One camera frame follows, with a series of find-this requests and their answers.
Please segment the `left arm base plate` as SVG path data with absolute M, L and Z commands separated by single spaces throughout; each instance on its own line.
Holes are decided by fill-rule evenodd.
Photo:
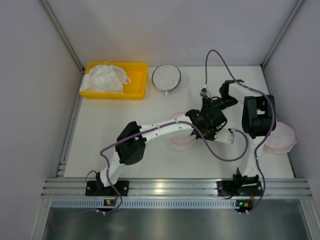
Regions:
M 114 187 L 117 189 L 118 193 L 111 187 L 98 187 L 96 180 L 90 180 L 86 183 L 85 196 L 89 197 L 119 197 L 128 196 L 129 192 L 129 181 L 119 180 Z

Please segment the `pink-trimmed mesh laundry bag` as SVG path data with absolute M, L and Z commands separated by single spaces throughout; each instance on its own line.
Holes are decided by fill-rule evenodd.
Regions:
M 196 140 L 195 135 L 178 136 L 166 140 L 167 146 L 174 151 L 184 151 L 189 149 Z

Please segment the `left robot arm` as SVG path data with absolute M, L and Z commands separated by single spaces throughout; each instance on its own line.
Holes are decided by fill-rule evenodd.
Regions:
M 116 143 L 100 151 L 114 148 L 111 160 L 105 169 L 96 174 L 98 189 L 114 185 L 123 166 L 134 165 L 143 159 L 144 152 L 150 144 L 166 141 L 176 137 L 195 136 L 215 141 L 216 135 L 227 124 L 224 114 L 216 109 L 213 113 L 192 109 L 176 118 L 150 125 L 138 125 L 136 121 L 127 124 Z

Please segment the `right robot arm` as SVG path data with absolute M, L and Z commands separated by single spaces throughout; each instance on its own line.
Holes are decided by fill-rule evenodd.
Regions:
M 262 91 L 244 84 L 241 79 L 226 80 L 219 89 L 220 97 L 210 97 L 205 84 L 200 92 L 202 96 L 201 112 L 213 123 L 212 129 L 219 133 L 227 124 L 223 110 L 236 104 L 243 106 L 241 126 L 244 135 L 250 136 L 246 144 L 248 159 L 255 161 L 255 169 L 265 180 L 259 165 L 261 147 L 276 128 L 275 99 Z

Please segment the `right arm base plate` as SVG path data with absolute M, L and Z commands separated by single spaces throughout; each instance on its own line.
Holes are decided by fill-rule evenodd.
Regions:
M 218 196 L 231 199 L 232 197 L 260 197 L 263 192 L 261 182 L 234 186 L 232 180 L 221 180 L 216 183 Z

